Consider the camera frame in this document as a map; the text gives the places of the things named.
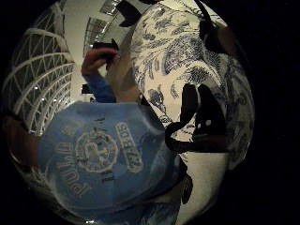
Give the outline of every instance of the fingers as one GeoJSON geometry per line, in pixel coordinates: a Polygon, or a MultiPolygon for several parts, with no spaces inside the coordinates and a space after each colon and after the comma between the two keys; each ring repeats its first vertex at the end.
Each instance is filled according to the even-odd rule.
{"type": "Polygon", "coordinates": [[[118,51],[111,48],[100,48],[100,49],[93,49],[89,52],[89,59],[96,60],[98,59],[102,54],[109,53],[109,54],[118,54],[118,51]]]}
{"type": "Polygon", "coordinates": [[[106,59],[100,58],[102,54],[112,54],[115,56],[118,51],[111,48],[99,48],[90,50],[82,63],[82,74],[88,75],[97,72],[98,68],[102,67],[106,63],[106,59]]]}
{"type": "Polygon", "coordinates": [[[98,59],[91,66],[89,66],[88,69],[91,71],[95,71],[100,67],[102,67],[105,64],[105,61],[106,61],[105,59],[98,59]]]}

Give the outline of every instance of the floral print garment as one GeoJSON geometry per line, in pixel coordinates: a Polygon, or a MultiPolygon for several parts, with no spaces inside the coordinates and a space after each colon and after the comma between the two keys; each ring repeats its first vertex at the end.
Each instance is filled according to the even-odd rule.
{"type": "MultiPolygon", "coordinates": [[[[253,133],[254,104],[248,79],[237,60],[205,48],[199,38],[199,10],[185,5],[181,9],[156,4],[140,18],[131,43],[135,81],[164,127],[180,121],[185,83],[208,86],[226,118],[233,169],[244,159],[253,133]]],[[[212,21],[223,22],[208,11],[212,21]]],[[[172,137],[191,142],[194,130],[195,115],[172,137]]]]}

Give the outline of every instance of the letter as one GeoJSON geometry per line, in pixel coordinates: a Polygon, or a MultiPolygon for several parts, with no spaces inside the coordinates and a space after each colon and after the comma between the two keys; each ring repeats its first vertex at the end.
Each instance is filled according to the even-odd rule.
{"type": "Polygon", "coordinates": [[[89,185],[86,183],[82,184],[73,184],[71,186],[72,191],[74,191],[75,194],[77,194],[80,198],[90,189],[92,189],[89,185]]]}
{"type": "Polygon", "coordinates": [[[129,137],[129,133],[126,130],[124,130],[120,132],[120,136],[121,138],[127,138],[129,137]]]}
{"type": "Polygon", "coordinates": [[[134,146],[134,142],[131,139],[123,140],[122,145],[124,148],[130,148],[134,146]]]}
{"type": "Polygon", "coordinates": [[[74,159],[72,157],[64,157],[63,162],[56,162],[57,169],[61,169],[63,167],[71,167],[74,165],[74,159]]]}
{"type": "Polygon", "coordinates": [[[75,169],[69,168],[62,172],[63,177],[66,179],[67,184],[71,185],[79,180],[79,175],[75,169]]]}
{"type": "Polygon", "coordinates": [[[71,155],[72,154],[72,145],[70,142],[60,142],[56,145],[56,152],[62,155],[71,155]]]}

